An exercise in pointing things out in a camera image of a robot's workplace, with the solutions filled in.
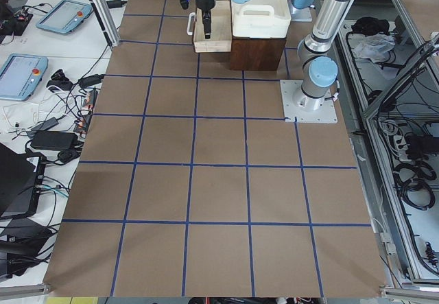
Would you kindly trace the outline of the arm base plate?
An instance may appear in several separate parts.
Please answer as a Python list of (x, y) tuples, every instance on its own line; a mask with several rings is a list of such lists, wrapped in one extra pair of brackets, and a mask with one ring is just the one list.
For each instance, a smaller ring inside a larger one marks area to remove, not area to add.
[(310, 98), (302, 91), (302, 80), (281, 80), (284, 120), (303, 124), (336, 124), (337, 114), (331, 90), (325, 96)]
[(288, 0), (288, 7), (291, 15), (291, 22), (312, 22), (311, 8), (297, 9), (293, 6), (292, 0)]

